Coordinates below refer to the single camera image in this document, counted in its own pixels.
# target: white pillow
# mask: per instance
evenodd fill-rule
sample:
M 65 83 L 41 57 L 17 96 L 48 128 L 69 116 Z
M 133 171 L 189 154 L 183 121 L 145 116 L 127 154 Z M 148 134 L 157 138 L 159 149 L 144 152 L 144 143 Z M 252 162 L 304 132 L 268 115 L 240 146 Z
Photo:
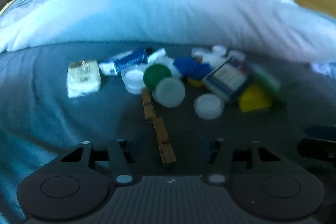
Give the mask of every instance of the white pillow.
M 83 41 L 224 45 L 336 61 L 332 18 L 270 0 L 49 0 L 0 30 L 0 51 Z

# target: soap in plastic wrapper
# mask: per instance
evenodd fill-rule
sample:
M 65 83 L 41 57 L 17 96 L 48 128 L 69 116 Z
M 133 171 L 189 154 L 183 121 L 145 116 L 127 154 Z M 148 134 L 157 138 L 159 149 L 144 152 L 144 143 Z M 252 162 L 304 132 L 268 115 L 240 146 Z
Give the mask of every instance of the soap in plastic wrapper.
M 101 78 L 96 60 L 72 62 L 68 67 L 68 97 L 84 96 L 100 89 Z

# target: bed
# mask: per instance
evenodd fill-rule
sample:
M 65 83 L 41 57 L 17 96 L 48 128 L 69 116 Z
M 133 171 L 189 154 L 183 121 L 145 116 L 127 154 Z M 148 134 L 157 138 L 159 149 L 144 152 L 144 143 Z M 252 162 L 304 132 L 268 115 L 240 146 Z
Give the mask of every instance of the bed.
M 335 0 L 296 0 L 299 4 L 335 16 Z M 57 45 L 28 47 L 0 54 L 0 223 L 25 219 L 16 199 L 23 178 L 76 144 L 89 140 L 97 145 L 110 139 L 133 139 L 147 133 L 146 155 L 135 163 L 135 174 L 166 174 L 152 127 L 143 117 L 141 98 L 127 93 L 119 77 L 102 78 L 98 93 L 69 99 L 66 90 L 68 65 L 84 59 L 103 60 L 118 52 L 139 47 L 164 47 L 169 56 L 189 56 L 195 45 L 156 41 L 68 41 Z M 267 142 L 299 165 L 315 168 L 317 175 L 335 174 L 328 163 L 298 155 L 296 145 L 311 124 L 336 124 L 336 83 L 310 70 L 306 63 L 288 62 L 258 54 L 247 61 L 258 63 L 279 79 L 286 107 L 271 112 L 242 114 L 226 105 L 221 118 L 203 121 L 193 111 L 193 101 L 203 90 L 187 86 L 183 104 L 174 110 L 156 106 L 179 164 L 175 174 L 199 174 L 207 167 L 199 158 L 196 135 Z M 328 221 L 335 202 L 331 196 L 319 211 Z

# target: small box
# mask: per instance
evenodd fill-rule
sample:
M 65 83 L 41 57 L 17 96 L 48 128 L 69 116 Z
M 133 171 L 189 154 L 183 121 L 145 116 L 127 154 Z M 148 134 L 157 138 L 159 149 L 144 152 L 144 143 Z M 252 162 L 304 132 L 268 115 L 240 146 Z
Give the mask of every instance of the small box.
M 241 94 L 251 80 L 245 64 L 230 58 L 203 79 L 204 85 L 226 102 L 232 102 Z
M 72 62 L 68 68 L 68 97 L 74 98 L 96 92 L 100 89 L 101 79 L 96 60 Z

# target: yellow object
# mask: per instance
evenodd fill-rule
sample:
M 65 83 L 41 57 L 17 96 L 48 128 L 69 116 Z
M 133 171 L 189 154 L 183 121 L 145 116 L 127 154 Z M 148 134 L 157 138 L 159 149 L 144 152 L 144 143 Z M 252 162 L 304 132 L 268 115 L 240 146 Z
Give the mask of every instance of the yellow object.
M 241 94 L 238 105 L 241 112 L 247 112 L 257 109 L 270 109 L 272 101 L 258 84 L 253 83 Z
M 202 80 L 194 80 L 194 79 L 191 79 L 191 78 L 188 77 L 187 81 L 192 86 L 204 86 Z

